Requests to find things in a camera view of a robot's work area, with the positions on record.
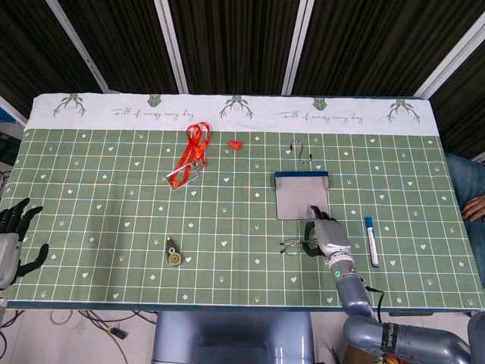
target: blue pen cap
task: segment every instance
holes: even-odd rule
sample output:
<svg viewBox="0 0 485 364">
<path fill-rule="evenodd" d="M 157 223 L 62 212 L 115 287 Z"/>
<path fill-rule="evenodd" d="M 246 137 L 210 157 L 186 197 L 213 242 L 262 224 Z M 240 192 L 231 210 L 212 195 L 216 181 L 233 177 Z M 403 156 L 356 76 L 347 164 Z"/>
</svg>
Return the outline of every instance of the blue pen cap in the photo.
<svg viewBox="0 0 485 364">
<path fill-rule="evenodd" d="M 374 225 L 372 224 L 372 218 L 368 217 L 365 218 L 365 227 L 368 228 L 374 228 Z"/>
</svg>

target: badge holder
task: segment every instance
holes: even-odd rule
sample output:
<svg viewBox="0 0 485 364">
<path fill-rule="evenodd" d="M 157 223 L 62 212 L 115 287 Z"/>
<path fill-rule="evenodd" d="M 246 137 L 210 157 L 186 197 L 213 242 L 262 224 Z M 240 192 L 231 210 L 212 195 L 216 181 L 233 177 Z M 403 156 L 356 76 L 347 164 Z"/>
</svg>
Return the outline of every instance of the badge holder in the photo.
<svg viewBox="0 0 485 364">
<path fill-rule="evenodd" d="M 190 167 L 190 171 L 192 172 L 190 174 L 189 179 L 184 184 L 181 184 L 181 185 L 175 187 L 172 184 L 172 182 L 175 182 L 175 180 L 171 180 L 171 177 L 174 176 L 174 175 L 177 175 L 180 172 L 183 172 L 185 174 L 186 173 L 185 170 L 186 170 L 187 167 Z M 195 162 L 192 162 L 192 163 L 187 163 L 186 165 L 183 165 L 182 167 L 177 168 L 177 169 L 173 170 L 171 173 L 167 174 L 165 176 L 164 180 L 167 181 L 168 184 L 170 184 L 170 187 L 172 187 L 172 190 L 175 191 L 175 190 L 178 190 L 179 188 L 181 188 L 182 186 L 185 186 L 190 181 L 195 180 L 198 176 L 200 176 L 201 169 L 202 169 L 202 162 L 201 161 L 195 161 Z"/>
</svg>

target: grid pattern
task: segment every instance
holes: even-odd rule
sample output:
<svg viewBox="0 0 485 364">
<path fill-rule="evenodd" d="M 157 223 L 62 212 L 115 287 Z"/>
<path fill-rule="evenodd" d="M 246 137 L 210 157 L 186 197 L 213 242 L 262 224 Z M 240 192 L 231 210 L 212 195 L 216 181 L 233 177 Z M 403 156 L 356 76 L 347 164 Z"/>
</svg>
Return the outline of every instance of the grid pattern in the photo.
<svg viewBox="0 0 485 364">
<path fill-rule="evenodd" d="M 311 146 L 311 164 L 289 150 L 293 140 Z M 329 172 L 330 213 L 346 226 L 362 277 L 387 292 L 383 307 L 484 307 L 436 136 L 213 132 L 200 177 L 172 191 L 164 176 L 186 144 L 185 131 L 28 130 L 2 208 L 25 196 L 44 206 L 22 260 L 44 242 L 50 250 L 8 296 L 340 307 L 324 258 L 279 253 L 305 221 L 276 219 L 274 172 L 313 170 Z M 374 219 L 379 268 L 365 216 Z M 182 250 L 180 267 L 167 263 L 167 236 Z"/>
</svg>

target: person's hand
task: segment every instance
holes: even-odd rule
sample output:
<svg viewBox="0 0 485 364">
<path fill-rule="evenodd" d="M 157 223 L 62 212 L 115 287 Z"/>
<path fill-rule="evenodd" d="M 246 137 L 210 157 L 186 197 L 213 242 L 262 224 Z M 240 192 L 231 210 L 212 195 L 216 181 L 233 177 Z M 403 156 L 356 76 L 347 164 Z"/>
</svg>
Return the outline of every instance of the person's hand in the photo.
<svg viewBox="0 0 485 364">
<path fill-rule="evenodd" d="M 463 219 L 468 218 L 470 221 L 475 221 L 482 216 L 485 216 L 485 195 L 470 199 L 462 210 Z"/>
</svg>

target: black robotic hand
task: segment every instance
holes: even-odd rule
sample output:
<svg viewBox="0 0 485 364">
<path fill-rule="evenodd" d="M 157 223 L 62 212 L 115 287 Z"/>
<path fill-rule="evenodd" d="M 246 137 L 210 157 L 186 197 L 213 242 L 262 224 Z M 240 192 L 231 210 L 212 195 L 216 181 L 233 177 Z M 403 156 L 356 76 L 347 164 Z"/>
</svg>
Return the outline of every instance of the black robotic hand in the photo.
<svg viewBox="0 0 485 364">
<path fill-rule="evenodd" d="M 28 198 L 23 199 L 14 207 L 0 212 L 0 290 L 9 288 L 15 283 L 17 277 L 23 277 L 39 268 L 49 253 L 49 245 L 43 244 L 40 247 L 39 255 L 33 262 L 21 265 L 22 241 L 30 221 L 42 211 L 42 207 L 39 206 L 22 215 L 29 201 Z"/>
</svg>

